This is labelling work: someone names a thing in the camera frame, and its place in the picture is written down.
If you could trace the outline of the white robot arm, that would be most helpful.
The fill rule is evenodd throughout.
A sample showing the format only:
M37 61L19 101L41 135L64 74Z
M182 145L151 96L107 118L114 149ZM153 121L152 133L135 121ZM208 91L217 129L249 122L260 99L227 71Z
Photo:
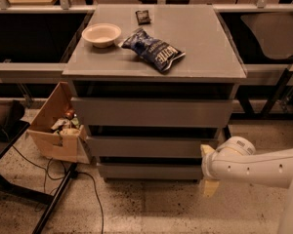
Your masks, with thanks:
M287 188L277 234L293 234L293 148L256 155L247 139L233 136L216 149L200 145L204 195L211 197L221 180Z

